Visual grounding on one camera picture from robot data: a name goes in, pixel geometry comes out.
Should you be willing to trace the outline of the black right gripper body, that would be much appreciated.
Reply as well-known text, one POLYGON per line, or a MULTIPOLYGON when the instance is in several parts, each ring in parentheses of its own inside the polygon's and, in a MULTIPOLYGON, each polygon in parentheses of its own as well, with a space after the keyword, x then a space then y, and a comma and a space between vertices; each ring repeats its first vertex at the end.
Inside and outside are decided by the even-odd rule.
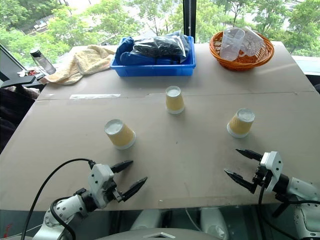
POLYGON ((267 169, 265 166, 259 165, 255 171, 252 179, 255 186, 268 187, 272 178, 272 171, 267 169))

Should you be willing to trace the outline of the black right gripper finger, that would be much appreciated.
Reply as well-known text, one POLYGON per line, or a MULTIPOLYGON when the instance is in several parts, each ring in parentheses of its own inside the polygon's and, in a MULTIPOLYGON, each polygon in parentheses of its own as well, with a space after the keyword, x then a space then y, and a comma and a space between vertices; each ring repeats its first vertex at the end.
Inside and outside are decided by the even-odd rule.
POLYGON ((245 156, 248 159, 252 159, 252 160, 256 160, 258 162, 260 162, 263 158, 263 156, 255 151, 249 150, 249 149, 239 149, 236 148, 235 149, 238 153, 240 153, 241 155, 245 156))
POLYGON ((224 172, 237 184, 247 189, 250 193, 254 194, 257 188, 257 184, 254 182, 248 182, 243 179, 243 177, 235 172, 224 169, 224 172))

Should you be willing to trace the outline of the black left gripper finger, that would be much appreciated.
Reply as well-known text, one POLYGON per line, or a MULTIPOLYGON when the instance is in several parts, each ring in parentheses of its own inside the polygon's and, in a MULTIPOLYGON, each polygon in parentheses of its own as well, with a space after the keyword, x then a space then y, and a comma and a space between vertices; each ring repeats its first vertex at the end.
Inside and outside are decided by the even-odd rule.
POLYGON ((119 173, 129 167, 133 162, 133 160, 126 160, 111 166, 110 169, 113 173, 119 173))
POLYGON ((126 192, 124 192, 122 194, 122 201, 126 202, 128 199, 130 199, 133 195, 135 195, 140 188, 145 184, 145 182, 147 181, 148 177, 144 177, 140 180, 138 180, 137 182, 135 182, 130 188, 129 190, 127 190, 126 192))

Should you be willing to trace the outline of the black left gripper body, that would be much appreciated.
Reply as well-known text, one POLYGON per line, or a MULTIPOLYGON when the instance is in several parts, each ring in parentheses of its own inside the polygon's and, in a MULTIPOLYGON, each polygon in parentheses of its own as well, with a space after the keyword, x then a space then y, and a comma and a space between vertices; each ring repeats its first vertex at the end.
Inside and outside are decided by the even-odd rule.
POLYGON ((117 190, 117 184, 114 180, 105 181, 103 183, 103 199, 106 203, 113 200, 118 203, 123 201, 123 194, 117 190))

